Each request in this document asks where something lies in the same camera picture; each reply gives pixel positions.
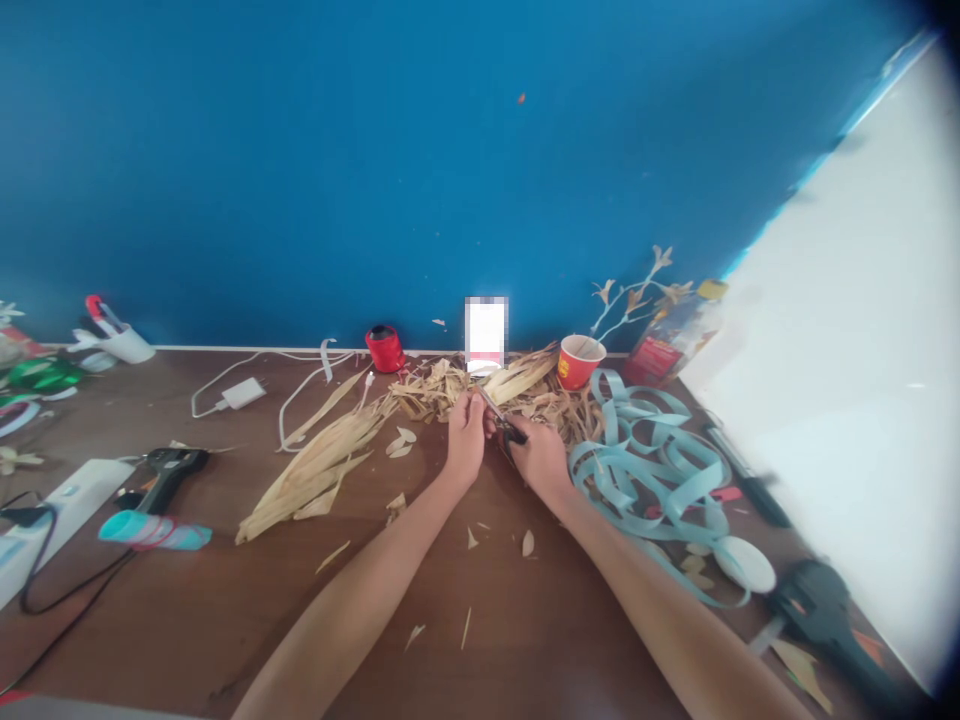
plastic bottle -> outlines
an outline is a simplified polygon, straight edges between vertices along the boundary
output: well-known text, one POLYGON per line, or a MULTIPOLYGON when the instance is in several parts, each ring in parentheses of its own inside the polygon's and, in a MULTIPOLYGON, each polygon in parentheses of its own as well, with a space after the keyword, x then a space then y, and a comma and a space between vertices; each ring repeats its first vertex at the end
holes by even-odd
POLYGON ((663 387, 720 329, 720 299, 727 284, 704 280, 697 292, 664 309, 647 326, 623 374, 635 385, 663 387))

wooden table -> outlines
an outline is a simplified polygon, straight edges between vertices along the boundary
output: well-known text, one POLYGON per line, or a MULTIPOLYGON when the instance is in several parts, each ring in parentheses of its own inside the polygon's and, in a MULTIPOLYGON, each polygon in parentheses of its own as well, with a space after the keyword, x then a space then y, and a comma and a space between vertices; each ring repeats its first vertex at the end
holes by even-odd
MULTIPOLYGON (((268 395, 238 412, 194 420, 190 395, 246 354, 161 352, 142 366, 118 366, 85 379, 80 393, 61 401, 60 417, 27 448, 47 458, 37 470, 4 479, 5 497, 23 489, 53 490, 84 461, 145 453, 171 440, 207 448, 241 445, 212 457, 190 478, 171 511, 214 531, 200 552, 155 550, 136 557, 88 616, 22 689, 147 710, 229 717, 250 681, 307 604, 384 527, 384 506, 405 492, 412 502, 440 470, 446 454, 443 425, 395 416, 376 438, 372 455, 347 476, 333 512, 286 522, 240 547, 233 538, 290 457, 277 454, 277 412, 313 363, 266 355, 238 368, 201 397, 210 407, 222 390, 253 375, 268 395), (394 426, 419 435, 412 452, 388 459, 383 449, 394 426), (320 575, 320 562, 346 540, 341 558, 320 575)), ((327 387, 318 377, 288 411, 287 427, 309 417, 336 383, 358 371, 349 360, 327 387)), ((371 397, 393 378, 380 377, 371 397)), ((363 383, 354 389, 362 391, 363 383)), ((692 407, 686 390, 672 388, 692 407)), ((352 396, 343 407, 356 402, 352 396)), ((332 414, 336 417, 342 408, 332 414)), ((702 414, 691 421, 696 429, 702 414)), ((16 436, 9 439, 16 444, 16 436)), ((146 481, 138 471, 130 486, 146 481)), ((792 531, 766 525, 746 500, 728 512, 733 532, 764 550, 781 571, 807 556, 792 531)), ((114 512, 105 506, 53 558, 35 584, 36 603, 57 597, 116 557, 120 546, 96 540, 114 512)), ((675 559, 685 553, 668 544, 675 559)), ((717 597, 734 599, 719 575, 717 597)), ((24 617, 11 603, 0 612, 0 681, 25 668, 86 602, 89 592, 40 617, 24 617)), ((759 600, 723 619, 749 640, 770 619, 759 600)), ((854 623, 872 633, 862 617, 854 623)), ((885 661, 906 675, 889 652, 885 661)), ((815 717, 826 717, 767 662, 815 717)), ((871 717, 857 694, 826 663, 818 664, 835 717, 871 717)), ((330 718, 601 718, 687 717, 633 631, 600 574, 573 538, 546 510, 499 452, 488 452, 480 477, 456 508, 383 636, 337 698, 330 718), (490 526, 483 531, 475 523, 490 526), (467 525, 480 545, 467 551, 467 525), (537 560, 520 556, 527 529, 537 560), (460 650, 467 609, 470 634, 460 650), (426 630, 404 653, 414 625, 426 630)))

black cable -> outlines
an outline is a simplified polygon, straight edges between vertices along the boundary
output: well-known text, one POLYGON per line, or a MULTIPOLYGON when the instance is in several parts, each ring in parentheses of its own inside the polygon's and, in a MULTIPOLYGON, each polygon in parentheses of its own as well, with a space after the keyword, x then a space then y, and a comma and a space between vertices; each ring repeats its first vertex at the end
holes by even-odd
POLYGON ((47 655, 49 655, 53 651, 53 649, 60 643, 60 641, 63 640, 63 638, 65 638, 67 634, 71 630, 73 630, 73 628, 77 625, 77 623, 79 623, 83 619, 83 617, 87 614, 90 608, 93 607, 93 604, 97 601, 97 598, 99 598, 103 594, 103 591, 107 589, 107 585, 109 585, 110 582, 120 573, 120 571, 123 570, 123 566, 126 564, 127 561, 133 558, 133 555, 134 555, 133 551, 130 551, 129 553, 125 553, 123 555, 121 559, 124 560, 124 562, 120 563, 119 566, 117 566, 117 568, 113 571, 113 574, 111 574, 110 577, 107 578, 106 582, 104 582, 103 585, 100 586, 100 589, 94 593, 93 597, 90 598, 90 602, 88 602, 86 606, 84 606, 83 610, 81 610, 77 614, 77 616, 70 621, 69 625, 67 625, 63 630, 60 631, 60 634, 53 639, 53 642, 47 645, 44 651, 40 653, 40 657, 34 660, 33 663, 31 663, 30 667, 28 667, 26 670, 20 673, 20 675, 12 683, 7 685, 3 690, 0 690, 0 698, 2 698, 8 692, 13 690, 17 685, 23 682, 28 675, 30 675, 34 670, 36 670, 40 666, 40 663, 46 660, 47 655))
MULTIPOLYGON (((37 577, 40 561, 43 559, 43 556, 47 552, 47 547, 50 545, 50 539, 53 537, 53 531, 57 526, 57 511, 52 505, 48 505, 47 503, 43 502, 40 499, 40 496, 33 490, 28 490, 27 492, 20 493, 12 500, 5 502, 2 506, 0 506, 0 510, 6 510, 10 505, 17 502, 21 498, 26 497, 27 495, 33 495, 34 497, 37 498, 38 503, 37 503, 36 509, 40 509, 44 513, 50 515, 50 525, 47 527, 47 532, 43 536, 43 542, 40 544, 40 552, 38 552, 36 558, 34 558, 33 565, 30 566, 30 572, 27 573, 27 580, 26 582, 24 582, 23 589, 20 591, 21 612, 23 612, 25 615, 34 615, 34 616, 43 615, 44 613, 49 612, 50 610, 53 610, 53 608, 57 607, 60 603, 64 602, 68 598, 76 595, 78 592, 83 590, 85 587, 87 587, 90 583, 95 581, 97 578, 102 577, 106 573, 109 573, 111 570, 113 570, 113 573, 111 573, 110 576, 107 577, 103 585, 101 585, 97 589, 97 591, 93 594, 93 597, 91 597, 89 602, 87 602, 87 604, 83 607, 83 610, 81 610, 77 614, 77 616, 73 620, 71 620, 70 623, 63 630, 60 631, 60 634, 57 635, 53 639, 53 641, 49 645, 47 645, 46 648, 44 648, 43 652, 40 653, 40 656, 33 661, 30 667, 28 667, 26 670, 20 673, 20 675, 13 682, 7 685, 7 687, 5 687, 3 690, 0 690, 0 698, 2 698, 11 690, 13 690, 13 688, 15 688, 21 682, 23 682, 23 680, 25 680, 27 676, 30 675, 30 673, 32 673, 34 670, 37 669, 37 667, 39 667, 40 663, 42 663, 46 659, 46 657, 53 651, 53 649, 60 643, 60 641, 63 640, 63 638, 65 638, 71 630, 73 630, 73 628, 77 625, 77 623, 79 623, 80 620, 82 620, 83 617, 87 614, 90 608, 93 607, 93 604, 97 601, 100 595, 103 594, 103 591, 107 589, 107 585, 109 585, 110 582, 123 569, 123 566, 126 565, 130 560, 132 560, 134 555, 136 555, 136 552, 132 548, 127 549, 126 552, 124 552, 120 557, 118 557, 116 560, 111 562, 105 568, 98 570, 96 573, 88 577, 86 580, 84 580, 80 584, 75 585, 73 588, 68 590, 66 593, 61 595, 52 603, 40 609, 31 608, 28 603, 30 588, 33 585, 33 581, 37 577)), ((32 525, 34 522, 36 522, 36 520, 31 520, 29 525, 32 525)))

red thread spool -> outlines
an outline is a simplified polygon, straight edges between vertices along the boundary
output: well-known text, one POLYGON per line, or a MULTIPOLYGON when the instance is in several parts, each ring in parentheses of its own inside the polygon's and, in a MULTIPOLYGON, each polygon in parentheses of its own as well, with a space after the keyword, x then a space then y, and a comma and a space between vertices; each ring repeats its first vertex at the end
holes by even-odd
POLYGON ((380 372, 396 372, 406 364, 400 336, 389 325, 377 325, 367 333, 366 339, 370 357, 380 372))

corn husk pile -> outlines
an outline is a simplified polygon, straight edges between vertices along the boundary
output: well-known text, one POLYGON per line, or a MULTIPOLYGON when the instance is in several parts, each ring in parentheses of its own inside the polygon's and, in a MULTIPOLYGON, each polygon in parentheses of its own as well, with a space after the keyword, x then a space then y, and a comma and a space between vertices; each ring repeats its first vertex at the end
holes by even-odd
MULTIPOLYGON (((600 406, 590 397, 589 388, 578 392, 560 388, 551 372, 556 365, 554 343, 493 372, 483 387, 504 412, 555 425, 568 449, 598 439, 604 428, 600 406)), ((309 430, 365 374, 364 370, 343 383, 336 397, 331 396, 287 442, 309 430)), ((237 544, 253 540, 278 522, 329 513, 344 476, 369 457, 370 452, 363 450, 390 416, 402 409, 416 422, 445 423, 450 408, 470 382, 456 361, 447 357, 426 361, 403 381, 393 383, 383 397, 331 422, 297 453, 240 524, 237 544)))

